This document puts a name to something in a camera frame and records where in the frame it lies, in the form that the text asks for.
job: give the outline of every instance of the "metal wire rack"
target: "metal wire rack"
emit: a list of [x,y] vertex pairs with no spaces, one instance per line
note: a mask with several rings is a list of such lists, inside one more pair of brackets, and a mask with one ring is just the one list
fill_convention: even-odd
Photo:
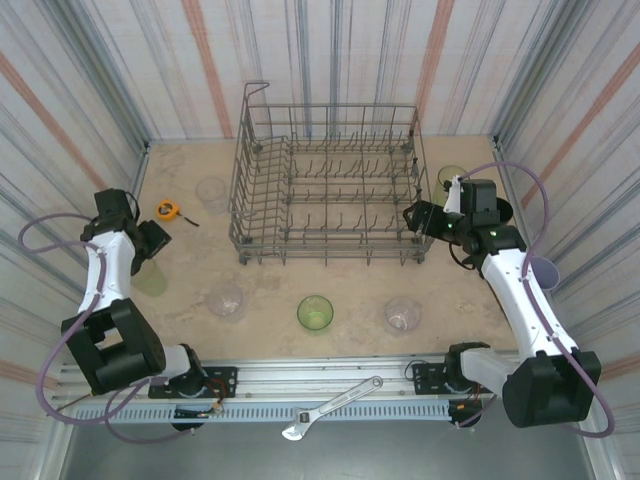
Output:
[[229,197],[229,237],[240,262],[422,263],[430,243],[409,231],[402,216],[431,198],[416,108],[252,105],[268,86],[247,83],[242,101]]

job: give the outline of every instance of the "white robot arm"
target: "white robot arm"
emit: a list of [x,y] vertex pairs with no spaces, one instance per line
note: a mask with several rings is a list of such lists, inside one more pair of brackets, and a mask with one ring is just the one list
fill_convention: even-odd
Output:
[[[95,199],[99,214],[85,226],[81,238],[99,248],[106,268],[101,272],[98,252],[87,248],[87,289],[78,316],[90,307],[99,276],[105,278],[97,305],[67,342],[92,392],[104,394],[149,377],[162,377],[185,395],[200,391],[205,374],[195,352],[187,345],[162,345],[130,299],[131,276],[171,237],[155,222],[136,225],[122,190],[105,190]],[[78,316],[65,320],[62,331]],[[116,333],[121,340],[105,346],[107,337]]]
[[[600,362],[595,353],[581,352],[562,328],[530,267],[523,276],[526,245],[516,227],[500,220],[495,184],[454,177],[444,207],[419,200],[403,215],[410,230],[462,246],[469,255],[462,264],[475,267],[489,283],[518,345],[518,362],[506,360],[483,343],[453,345],[445,356],[447,385],[456,391],[484,386],[502,397],[509,419],[518,427],[584,420],[593,392],[558,344],[594,383]],[[552,335],[534,309],[523,279]]]

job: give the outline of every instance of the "yellow tape measure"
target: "yellow tape measure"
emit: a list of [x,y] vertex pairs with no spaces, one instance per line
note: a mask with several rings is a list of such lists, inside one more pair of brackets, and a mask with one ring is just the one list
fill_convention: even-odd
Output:
[[200,225],[194,222],[193,220],[189,220],[187,217],[180,213],[180,207],[175,202],[172,202],[168,198],[165,198],[162,202],[158,204],[156,207],[156,215],[163,222],[170,222],[176,217],[182,217],[187,222],[195,227],[199,227]]

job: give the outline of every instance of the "striped wall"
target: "striped wall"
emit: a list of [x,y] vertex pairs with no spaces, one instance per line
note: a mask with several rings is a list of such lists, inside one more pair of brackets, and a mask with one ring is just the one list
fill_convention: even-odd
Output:
[[[0,3],[0,478],[26,478],[44,429],[34,384],[84,291],[82,251],[26,255],[16,236],[37,216],[94,212],[93,193],[129,188],[139,146],[120,130],[44,0]],[[29,235],[77,238],[76,220]],[[55,388],[55,370],[46,387]]]
[[[627,478],[640,478],[640,2],[590,2],[506,157],[542,176],[553,212],[542,252],[563,277],[558,317],[604,364]],[[529,235],[542,224],[532,182],[511,175]]]
[[156,140],[231,138],[275,102],[416,104],[426,134],[495,133],[564,1],[71,0]]

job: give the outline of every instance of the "floor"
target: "floor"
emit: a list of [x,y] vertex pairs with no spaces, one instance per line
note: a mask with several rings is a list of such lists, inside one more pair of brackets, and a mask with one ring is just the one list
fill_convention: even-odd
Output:
[[[484,341],[498,350],[515,348],[515,340],[486,282],[457,267],[447,246],[436,243],[422,265],[377,259],[255,260],[243,266],[228,238],[229,216],[206,213],[195,185],[208,175],[229,182],[232,143],[154,146],[140,196],[142,218],[154,218],[164,198],[200,223],[181,218],[162,223],[173,237],[156,257],[168,289],[149,296],[134,289],[132,298],[163,343],[187,343],[202,359],[328,357],[435,353],[464,341]],[[467,170],[492,162],[486,137],[425,138],[430,175],[440,167]],[[499,184],[498,172],[481,178]],[[213,285],[235,283],[245,296],[246,311],[238,323],[227,323],[207,309],[204,299]],[[309,332],[296,318],[308,295],[328,298],[334,320],[321,332]],[[387,325],[385,305],[408,296],[422,308],[422,321],[401,334]]]
[[[516,429],[501,404],[474,428],[446,422],[322,422],[304,440],[279,424],[205,425],[194,437],[132,446],[104,426],[75,429],[61,479],[592,479],[582,440],[562,429]],[[120,426],[152,438],[168,427]],[[100,448],[86,448],[100,445]]]

